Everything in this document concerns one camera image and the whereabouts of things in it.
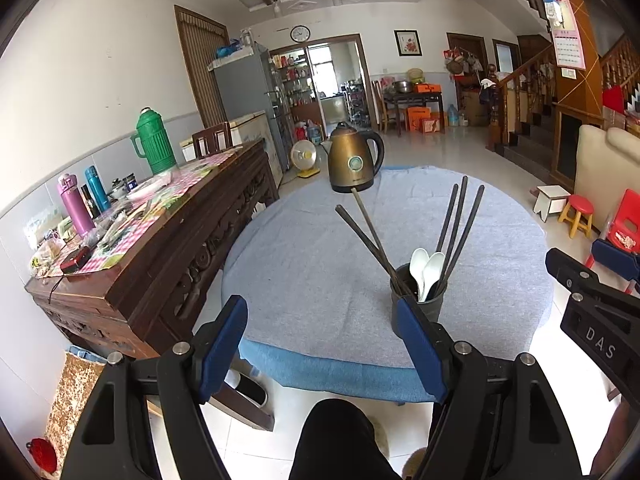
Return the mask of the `bronze electric kettle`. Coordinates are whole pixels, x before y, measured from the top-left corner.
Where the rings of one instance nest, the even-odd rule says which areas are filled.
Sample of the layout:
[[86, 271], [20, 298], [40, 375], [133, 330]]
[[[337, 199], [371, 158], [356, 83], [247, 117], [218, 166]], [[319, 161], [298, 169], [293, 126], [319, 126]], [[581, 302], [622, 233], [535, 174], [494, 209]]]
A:
[[334, 192], [349, 193], [353, 188], [360, 192], [373, 185], [385, 156], [383, 139], [376, 131], [339, 122], [321, 146], [328, 155]]

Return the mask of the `grey table cloth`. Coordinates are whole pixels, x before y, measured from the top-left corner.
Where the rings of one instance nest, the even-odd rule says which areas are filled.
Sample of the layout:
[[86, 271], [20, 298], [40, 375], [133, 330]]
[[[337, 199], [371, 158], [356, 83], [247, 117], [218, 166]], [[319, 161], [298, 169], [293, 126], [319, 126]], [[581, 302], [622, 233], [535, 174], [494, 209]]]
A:
[[[433, 249], [457, 172], [383, 169], [358, 198], [323, 181], [277, 200], [250, 222], [224, 264], [221, 292], [241, 295], [241, 356], [280, 385], [360, 398], [431, 400], [392, 329], [390, 279], [336, 207], [367, 207], [394, 266]], [[552, 304], [544, 231], [498, 188], [471, 180], [469, 238], [439, 319], [486, 356], [529, 348]]]

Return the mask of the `brown wooden door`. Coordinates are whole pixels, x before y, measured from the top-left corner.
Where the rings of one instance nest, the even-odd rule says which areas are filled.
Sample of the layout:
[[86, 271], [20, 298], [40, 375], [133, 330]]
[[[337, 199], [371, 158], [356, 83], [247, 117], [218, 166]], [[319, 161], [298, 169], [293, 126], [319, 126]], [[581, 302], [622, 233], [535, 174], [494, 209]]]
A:
[[227, 27], [183, 6], [175, 6], [175, 17], [186, 72], [203, 126], [226, 122], [227, 113], [209, 65], [217, 49], [229, 44]]

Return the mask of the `wall calendar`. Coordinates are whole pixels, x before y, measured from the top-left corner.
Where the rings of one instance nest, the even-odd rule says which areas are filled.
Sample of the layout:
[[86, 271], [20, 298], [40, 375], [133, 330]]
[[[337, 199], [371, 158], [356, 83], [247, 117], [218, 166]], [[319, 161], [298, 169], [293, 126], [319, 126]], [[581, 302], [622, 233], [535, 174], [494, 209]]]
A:
[[556, 64], [584, 70], [585, 55], [570, 0], [542, 0], [542, 3], [550, 25]]

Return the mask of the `white chest freezer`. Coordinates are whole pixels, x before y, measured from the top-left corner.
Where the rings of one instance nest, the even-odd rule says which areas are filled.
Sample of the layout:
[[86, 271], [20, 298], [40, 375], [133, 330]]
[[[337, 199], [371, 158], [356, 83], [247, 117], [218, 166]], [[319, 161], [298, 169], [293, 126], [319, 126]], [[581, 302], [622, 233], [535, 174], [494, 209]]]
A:
[[227, 143], [224, 134], [218, 133], [218, 148], [215, 148], [215, 151], [224, 151], [226, 148], [233, 148], [246, 142], [264, 139], [266, 144], [265, 150], [274, 178], [276, 180], [280, 179], [282, 167], [265, 112], [250, 113], [239, 118], [231, 119], [229, 129], [231, 141]]

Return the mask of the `white ceramic spoon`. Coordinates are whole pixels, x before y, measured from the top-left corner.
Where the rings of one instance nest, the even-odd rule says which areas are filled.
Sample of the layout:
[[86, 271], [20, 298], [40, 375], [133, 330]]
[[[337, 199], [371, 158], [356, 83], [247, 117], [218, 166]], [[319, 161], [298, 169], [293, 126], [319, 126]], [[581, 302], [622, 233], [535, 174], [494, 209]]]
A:
[[418, 288], [418, 293], [416, 294], [416, 299], [419, 302], [422, 302], [425, 298], [424, 289], [425, 289], [425, 281], [424, 281], [424, 269], [427, 266], [428, 260], [430, 260], [430, 255], [428, 252], [422, 248], [416, 248], [409, 262], [409, 273], [416, 282], [416, 287]]
[[422, 278], [423, 278], [423, 292], [421, 295], [421, 302], [425, 302], [430, 296], [432, 287], [439, 281], [442, 275], [442, 267], [444, 266], [445, 255], [442, 252], [434, 252], [428, 259], [426, 266], [424, 266]]

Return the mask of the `white electric fan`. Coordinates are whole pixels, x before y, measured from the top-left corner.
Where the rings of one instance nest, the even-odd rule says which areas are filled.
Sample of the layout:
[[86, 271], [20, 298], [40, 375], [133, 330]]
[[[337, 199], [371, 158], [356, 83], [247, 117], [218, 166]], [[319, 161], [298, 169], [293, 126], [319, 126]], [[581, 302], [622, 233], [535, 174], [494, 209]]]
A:
[[320, 172], [316, 146], [309, 140], [299, 140], [291, 148], [290, 159], [297, 177], [308, 179]]

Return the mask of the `red plastic chair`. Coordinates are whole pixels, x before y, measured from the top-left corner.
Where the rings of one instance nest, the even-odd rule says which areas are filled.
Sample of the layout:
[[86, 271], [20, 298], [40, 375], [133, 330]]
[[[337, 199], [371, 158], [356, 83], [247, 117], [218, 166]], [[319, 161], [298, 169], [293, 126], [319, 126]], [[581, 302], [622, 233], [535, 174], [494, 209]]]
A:
[[[599, 238], [608, 240], [625, 252], [636, 252], [639, 255], [639, 194], [636, 191], [631, 188], [626, 189], [620, 200], [620, 206]], [[589, 254], [585, 266], [591, 269], [595, 263], [597, 262]], [[628, 282], [625, 292], [631, 295], [638, 289], [639, 281], [631, 281]]]

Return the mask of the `wooden chair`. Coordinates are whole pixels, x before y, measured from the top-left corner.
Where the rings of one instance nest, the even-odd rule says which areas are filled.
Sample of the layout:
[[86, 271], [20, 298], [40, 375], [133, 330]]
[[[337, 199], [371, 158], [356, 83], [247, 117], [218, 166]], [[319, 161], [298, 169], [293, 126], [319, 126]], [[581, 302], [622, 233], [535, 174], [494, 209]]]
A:
[[230, 125], [228, 122], [221, 122], [194, 133], [192, 142], [197, 159], [228, 150], [233, 146]]

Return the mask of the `orange cardboard box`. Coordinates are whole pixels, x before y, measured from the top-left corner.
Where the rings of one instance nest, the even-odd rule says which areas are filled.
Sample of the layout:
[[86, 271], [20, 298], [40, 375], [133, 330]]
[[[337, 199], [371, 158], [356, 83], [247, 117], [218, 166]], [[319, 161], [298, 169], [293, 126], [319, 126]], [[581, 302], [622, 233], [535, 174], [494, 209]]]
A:
[[408, 131], [422, 132], [423, 123], [432, 118], [432, 111], [427, 106], [409, 106], [406, 109], [406, 127]]

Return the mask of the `grey refrigerator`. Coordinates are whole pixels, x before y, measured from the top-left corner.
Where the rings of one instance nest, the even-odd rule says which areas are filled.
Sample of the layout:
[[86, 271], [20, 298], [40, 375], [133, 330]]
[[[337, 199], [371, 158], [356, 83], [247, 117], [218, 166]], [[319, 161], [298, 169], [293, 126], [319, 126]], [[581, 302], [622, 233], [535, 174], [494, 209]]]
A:
[[207, 66], [216, 79], [229, 119], [264, 112], [280, 168], [291, 167], [294, 122], [282, 78], [269, 50], [254, 41], [250, 47], [216, 58]]

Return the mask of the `purple water bottle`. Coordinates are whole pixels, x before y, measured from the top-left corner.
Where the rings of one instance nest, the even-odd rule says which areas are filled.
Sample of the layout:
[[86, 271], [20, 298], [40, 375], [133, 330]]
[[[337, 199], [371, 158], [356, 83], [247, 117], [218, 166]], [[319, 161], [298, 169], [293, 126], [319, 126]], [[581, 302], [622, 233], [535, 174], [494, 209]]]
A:
[[94, 229], [94, 222], [88, 211], [78, 188], [77, 177], [74, 174], [61, 174], [58, 177], [58, 195], [72, 219], [78, 235], [85, 236]]

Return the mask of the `brown chopstick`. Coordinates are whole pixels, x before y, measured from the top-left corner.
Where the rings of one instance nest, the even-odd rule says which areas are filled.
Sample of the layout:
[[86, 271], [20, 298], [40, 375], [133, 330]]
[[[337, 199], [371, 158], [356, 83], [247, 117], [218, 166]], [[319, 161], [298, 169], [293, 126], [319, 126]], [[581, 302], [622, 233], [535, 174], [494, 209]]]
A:
[[357, 237], [362, 241], [362, 244], [366, 246], [367, 250], [371, 253], [371, 255], [375, 258], [375, 260], [382, 266], [385, 272], [388, 274], [392, 283], [397, 286], [400, 292], [404, 295], [408, 295], [410, 289], [404, 284], [401, 283], [400, 279], [396, 271], [392, 268], [390, 263], [386, 260], [386, 258], [382, 255], [380, 248], [376, 246], [372, 240], [367, 236], [365, 232], [358, 226], [357, 222], [352, 218], [352, 216], [346, 211], [346, 209], [342, 205], [335, 206], [335, 212], [341, 217], [341, 219], [352, 229]]

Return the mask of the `green thermos jug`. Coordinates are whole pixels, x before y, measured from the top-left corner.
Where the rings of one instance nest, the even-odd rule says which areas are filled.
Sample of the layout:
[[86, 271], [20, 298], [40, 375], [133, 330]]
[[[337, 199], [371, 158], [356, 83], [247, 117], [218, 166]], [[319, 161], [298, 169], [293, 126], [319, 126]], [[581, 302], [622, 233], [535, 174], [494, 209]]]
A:
[[151, 107], [140, 110], [136, 132], [130, 140], [137, 156], [150, 166], [153, 176], [177, 166], [162, 116]]

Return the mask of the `red round stool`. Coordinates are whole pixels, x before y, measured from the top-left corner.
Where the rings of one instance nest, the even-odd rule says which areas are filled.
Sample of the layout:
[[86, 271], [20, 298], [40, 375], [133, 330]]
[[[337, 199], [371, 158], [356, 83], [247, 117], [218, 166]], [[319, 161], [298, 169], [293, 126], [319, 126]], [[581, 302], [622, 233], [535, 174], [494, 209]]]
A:
[[572, 194], [568, 196], [566, 203], [560, 213], [559, 222], [567, 223], [568, 236], [574, 238], [579, 231], [590, 238], [592, 232], [592, 222], [594, 215], [593, 204], [584, 196]]

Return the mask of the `dark chopstick group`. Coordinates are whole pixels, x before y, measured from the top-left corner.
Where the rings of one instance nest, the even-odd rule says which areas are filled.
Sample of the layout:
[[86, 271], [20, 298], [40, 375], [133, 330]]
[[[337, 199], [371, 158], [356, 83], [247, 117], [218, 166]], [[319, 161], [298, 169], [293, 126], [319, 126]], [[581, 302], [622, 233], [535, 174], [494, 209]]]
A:
[[466, 241], [468, 240], [469, 235], [471, 234], [471, 230], [475, 222], [478, 210], [480, 209], [480, 203], [482, 202], [484, 192], [485, 192], [485, 185], [481, 184], [477, 189], [477, 192], [474, 198], [474, 203], [472, 205], [469, 218], [468, 220], [466, 220], [460, 240], [458, 241], [457, 246], [454, 248], [454, 253], [452, 254], [452, 257], [446, 266], [445, 274], [444, 274], [445, 282], [448, 282], [450, 275], [452, 274], [452, 271], [456, 267], [456, 264], [462, 254], [462, 250], [466, 244]]

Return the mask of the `round wall clock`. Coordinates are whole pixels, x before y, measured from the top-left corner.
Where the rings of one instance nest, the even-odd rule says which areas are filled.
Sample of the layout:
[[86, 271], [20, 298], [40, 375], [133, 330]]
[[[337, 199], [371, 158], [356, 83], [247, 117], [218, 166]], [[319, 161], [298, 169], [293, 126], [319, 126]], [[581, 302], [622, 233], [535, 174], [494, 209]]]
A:
[[310, 39], [311, 31], [306, 25], [295, 25], [290, 30], [290, 38], [296, 44], [304, 44]]

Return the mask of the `framed wall picture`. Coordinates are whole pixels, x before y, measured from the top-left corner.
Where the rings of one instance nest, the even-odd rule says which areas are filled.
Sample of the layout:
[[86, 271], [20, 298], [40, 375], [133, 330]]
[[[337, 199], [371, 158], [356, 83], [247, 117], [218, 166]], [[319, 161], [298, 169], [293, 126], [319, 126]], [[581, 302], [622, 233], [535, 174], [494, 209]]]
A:
[[419, 34], [416, 30], [395, 30], [394, 36], [399, 56], [421, 56]]

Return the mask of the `white small stool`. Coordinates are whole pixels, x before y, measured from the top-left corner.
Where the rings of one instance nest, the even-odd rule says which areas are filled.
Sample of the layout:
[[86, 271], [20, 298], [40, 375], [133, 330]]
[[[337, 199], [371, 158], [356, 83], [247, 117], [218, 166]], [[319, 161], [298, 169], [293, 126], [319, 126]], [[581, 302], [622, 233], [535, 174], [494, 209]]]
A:
[[533, 213], [538, 214], [542, 222], [546, 222], [552, 214], [560, 214], [564, 209], [570, 192], [561, 185], [537, 186]]

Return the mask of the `dark carved wooden sideboard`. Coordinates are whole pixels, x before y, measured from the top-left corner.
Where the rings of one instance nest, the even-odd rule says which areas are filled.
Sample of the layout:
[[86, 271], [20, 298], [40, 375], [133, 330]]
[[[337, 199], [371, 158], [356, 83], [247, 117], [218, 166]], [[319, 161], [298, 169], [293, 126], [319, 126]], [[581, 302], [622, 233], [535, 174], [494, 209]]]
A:
[[26, 290], [71, 341], [101, 354], [155, 358], [191, 338], [209, 287], [254, 208], [278, 197], [265, 143], [242, 144], [114, 266], [31, 278]]

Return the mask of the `dark wooden side table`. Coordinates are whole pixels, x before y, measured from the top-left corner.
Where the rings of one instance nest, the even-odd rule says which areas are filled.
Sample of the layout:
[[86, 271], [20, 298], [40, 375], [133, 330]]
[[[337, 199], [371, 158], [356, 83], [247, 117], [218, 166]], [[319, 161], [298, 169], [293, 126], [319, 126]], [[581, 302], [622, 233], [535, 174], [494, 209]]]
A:
[[446, 119], [444, 99], [440, 92], [391, 92], [382, 94], [386, 117], [395, 124], [398, 136], [411, 128], [410, 112], [416, 108], [428, 108], [430, 117], [438, 120], [437, 130], [445, 132]]

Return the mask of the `teal water bottle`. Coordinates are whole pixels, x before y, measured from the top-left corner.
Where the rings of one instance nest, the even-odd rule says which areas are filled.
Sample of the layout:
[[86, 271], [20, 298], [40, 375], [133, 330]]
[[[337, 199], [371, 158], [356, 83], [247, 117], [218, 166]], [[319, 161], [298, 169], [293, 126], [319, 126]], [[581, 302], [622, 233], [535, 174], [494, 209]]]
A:
[[94, 201], [96, 202], [96, 206], [98, 206], [99, 211], [105, 212], [111, 208], [111, 202], [108, 198], [103, 184], [98, 175], [98, 170], [96, 170], [95, 166], [89, 166], [85, 170], [85, 177], [87, 180], [87, 184], [92, 194]]

